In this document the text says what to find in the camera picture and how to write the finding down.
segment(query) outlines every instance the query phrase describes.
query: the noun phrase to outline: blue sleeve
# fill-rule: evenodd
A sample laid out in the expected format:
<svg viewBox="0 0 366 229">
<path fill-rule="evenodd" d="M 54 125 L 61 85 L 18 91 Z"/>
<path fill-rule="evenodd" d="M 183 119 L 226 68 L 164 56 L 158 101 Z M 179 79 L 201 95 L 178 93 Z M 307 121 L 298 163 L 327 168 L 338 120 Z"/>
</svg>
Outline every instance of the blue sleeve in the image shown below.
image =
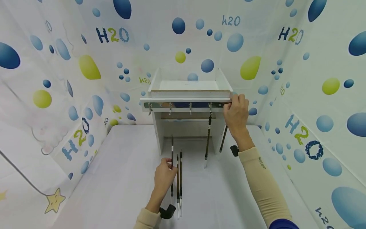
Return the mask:
<svg viewBox="0 0 366 229">
<path fill-rule="evenodd" d="M 276 219 L 271 223 L 269 229 L 299 229 L 299 227 L 288 219 Z"/>
</svg>

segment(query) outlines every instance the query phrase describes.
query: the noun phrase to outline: white wooden stand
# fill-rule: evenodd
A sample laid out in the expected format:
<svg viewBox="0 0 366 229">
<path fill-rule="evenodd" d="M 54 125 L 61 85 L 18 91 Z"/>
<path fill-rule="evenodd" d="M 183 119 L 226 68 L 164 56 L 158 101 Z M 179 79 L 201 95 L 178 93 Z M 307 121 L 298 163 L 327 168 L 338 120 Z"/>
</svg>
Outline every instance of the white wooden stand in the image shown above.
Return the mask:
<svg viewBox="0 0 366 229">
<path fill-rule="evenodd" d="M 164 138 L 207 137 L 210 113 L 210 136 L 215 154 L 219 152 L 225 127 L 223 105 L 230 102 L 233 90 L 220 68 L 214 70 L 215 79 L 202 81 L 172 80 L 160 68 L 155 71 L 148 97 L 140 102 L 143 112 L 153 117 L 160 155 Z"/>
</svg>

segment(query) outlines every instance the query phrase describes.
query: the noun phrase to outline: beige arm sleeve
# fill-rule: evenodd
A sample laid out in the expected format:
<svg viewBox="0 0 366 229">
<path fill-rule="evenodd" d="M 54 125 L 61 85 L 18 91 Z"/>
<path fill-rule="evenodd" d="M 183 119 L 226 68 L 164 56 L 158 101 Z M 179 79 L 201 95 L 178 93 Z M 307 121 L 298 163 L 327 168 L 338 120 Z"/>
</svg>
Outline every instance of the beige arm sleeve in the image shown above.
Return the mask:
<svg viewBox="0 0 366 229">
<path fill-rule="evenodd" d="M 252 147 L 239 152 L 238 155 L 244 167 L 250 190 L 267 227 L 269 228 L 276 219 L 292 221 L 285 198 L 272 173 L 261 160 L 257 148 Z"/>
<path fill-rule="evenodd" d="M 159 228 L 161 221 L 160 213 L 152 213 L 143 208 L 137 217 L 136 224 L 133 229 L 154 229 Z"/>
</svg>

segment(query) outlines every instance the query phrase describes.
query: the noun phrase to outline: yellow star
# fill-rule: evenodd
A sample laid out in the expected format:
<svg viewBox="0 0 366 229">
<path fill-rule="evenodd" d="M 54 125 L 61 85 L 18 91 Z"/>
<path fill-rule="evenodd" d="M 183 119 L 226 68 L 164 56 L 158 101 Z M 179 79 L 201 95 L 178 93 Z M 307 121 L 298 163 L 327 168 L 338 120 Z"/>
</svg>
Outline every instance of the yellow star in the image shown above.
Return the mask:
<svg viewBox="0 0 366 229">
<path fill-rule="evenodd" d="M 6 192 L 7 192 L 8 190 L 5 190 L 5 192 L 2 192 L 2 193 L 0 193 L 0 200 L 5 200 L 6 199 Z"/>
<path fill-rule="evenodd" d="M 62 203 L 62 201 L 64 201 L 66 199 L 65 196 L 61 195 L 61 189 L 58 188 L 55 192 L 54 195 L 47 195 L 47 200 L 48 200 L 48 207 L 45 211 L 45 214 L 48 213 L 49 211 L 53 210 L 55 213 L 57 213 L 59 211 L 60 208 L 60 204 Z"/>
</svg>

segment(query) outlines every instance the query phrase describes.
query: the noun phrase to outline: white table surface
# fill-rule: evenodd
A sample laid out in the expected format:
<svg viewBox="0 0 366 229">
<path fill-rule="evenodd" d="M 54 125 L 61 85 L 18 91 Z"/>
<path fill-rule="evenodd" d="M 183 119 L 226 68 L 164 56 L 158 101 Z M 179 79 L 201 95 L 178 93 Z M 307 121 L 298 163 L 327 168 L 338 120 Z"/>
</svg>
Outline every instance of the white table surface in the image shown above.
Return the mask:
<svg viewBox="0 0 366 229">
<path fill-rule="evenodd" d="M 295 223 L 301 229 L 318 228 L 260 129 L 248 129 Z M 170 140 L 165 141 L 162 156 L 171 157 L 170 144 Z M 175 139 L 175 157 L 180 149 L 183 151 L 182 217 L 178 220 L 175 213 L 172 219 L 163 219 L 161 229 L 266 228 L 243 167 L 230 151 L 234 144 L 228 131 L 223 151 L 216 156 L 210 142 L 208 166 L 203 169 L 206 140 Z M 114 126 L 53 229 L 132 229 L 140 209 L 148 202 L 162 156 L 153 125 Z M 162 207 L 167 208 L 169 203 L 170 190 Z"/>
</svg>

